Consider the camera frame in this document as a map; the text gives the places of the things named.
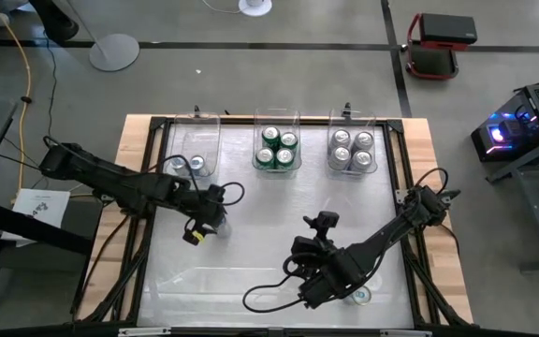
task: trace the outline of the white floor lamp base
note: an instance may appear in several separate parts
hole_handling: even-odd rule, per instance
[[[266,15],[271,10],[271,0],[265,0],[261,6],[249,6],[247,0],[239,0],[240,13],[252,17]]]
[[[140,53],[138,42],[125,34],[111,34],[97,40],[91,48],[91,64],[103,71],[118,71],[132,65]]]

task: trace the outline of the black box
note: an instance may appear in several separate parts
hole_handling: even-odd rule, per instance
[[[477,41],[472,17],[423,13],[419,21],[422,41],[473,44]]]

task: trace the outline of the clear plastic container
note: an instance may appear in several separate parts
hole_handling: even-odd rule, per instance
[[[253,167],[267,173],[292,173],[298,170],[302,163],[299,122],[300,113],[298,110],[277,108],[257,109],[255,111],[253,132]],[[272,136],[276,136],[277,139],[264,138],[264,132],[268,128],[274,132],[268,131],[266,135],[271,134]],[[275,135],[273,128],[278,131],[278,135]],[[263,148],[269,148],[272,151],[273,164],[258,160],[257,154]],[[286,161],[290,154],[283,151],[284,149],[291,151],[292,161]]]
[[[178,114],[171,127],[169,154],[181,154],[191,164],[196,179],[212,176],[220,153],[220,117],[215,112],[188,112]],[[201,158],[204,165],[199,168]],[[190,177],[188,168],[179,159],[170,159],[165,172],[180,177]]]
[[[352,110],[349,103],[344,109],[333,109],[329,114],[326,150],[329,173],[350,176],[374,173],[378,169],[373,144],[374,128],[375,115],[372,112]]]

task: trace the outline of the soda can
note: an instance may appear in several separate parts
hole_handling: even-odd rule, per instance
[[[226,220],[226,216],[222,218],[222,221],[220,221],[220,225],[217,227],[215,234],[220,239],[226,239],[229,238],[232,234],[232,226],[228,221]]]
[[[207,177],[209,175],[205,164],[205,158],[200,155],[195,155],[191,158],[191,170],[196,177]]]
[[[344,302],[351,305],[367,305],[370,300],[371,292],[366,286],[361,286],[354,293],[344,298]]]
[[[369,152],[357,151],[355,154],[353,154],[349,170],[355,172],[367,172],[370,170],[371,163],[373,163],[373,158]]]
[[[280,149],[276,154],[277,169],[291,169],[295,163],[295,154],[289,149]]]
[[[281,149],[290,149],[295,153],[297,151],[297,145],[299,145],[299,138],[292,132],[284,132],[280,137]]]
[[[182,158],[177,157],[169,159],[169,167],[181,177],[187,177],[190,175],[186,162]]]
[[[332,138],[329,140],[328,152],[332,153],[334,149],[339,146],[348,148],[348,145],[351,143],[351,134],[344,129],[336,130],[332,135]]]
[[[348,167],[351,161],[351,152],[344,146],[339,146],[329,156],[328,165],[332,169],[343,170]]]
[[[353,141],[353,149],[351,152],[354,154],[357,151],[369,151],[373,146],[373,135],[369,132],[359,132],[355,136]]]
[[[274,155],[270,148],[261,148],[255,154],[255,162],[260,169],[273,169]]]
[[[280,130],[275,126],[268,126],[261,132],[263,146],[277,151],[280,147]]]

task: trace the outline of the can lid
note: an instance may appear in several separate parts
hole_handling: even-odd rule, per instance
[[[339,146],[334,149],[334,157],[340,161],[346,161],[351,159],[351,152],[344,146]]]
[[[369,166],[372,162],[371,154],[367,151],[355,152],[355,162],[361,166]]]
[[[359,289],[355,290],[354,293],[349,295],[353,298],[353,301],[358,305],[366,305],[371,300],[370,289],[366,286],[361,286]]]
[[[257,151],[257,160],[262,163],[268,163],[273,159],[273,151],[268,148],[261,148]]]
[[[276,158],[282,164],[290,163],[294,159],[294,157],[295,156],[292,151],[288,149],[281,149],[280,151],[278,151],[278,154],[276,154]]]
[[[279,133],[280,132],[278,131],[278,129],[276,127],[268,126],[263,130],[263,137],[265,137],[267,139],[275,139],[275,138],[278,137]]]
[[[297,136],[292,132],[286,132],[282,135],[282,144],[295,145],[297,143]]]
[[[348,131],[346,130],[338,130],[334,132],[334,139],[338,142],[343,142],[351,138],[351,135],[349,135]]]
[[[357,135],[357,141],[362,145],[372,145],[373,136],[369,132],[361,132]]]
[[[195,155],[191,158],[191,169],[203,169],[205,166],[205,159],[200,155]]]
[[[169,166],[173,169],[182,169],[186,166],[186,162],[182,158],[171,158],[169,160]]]

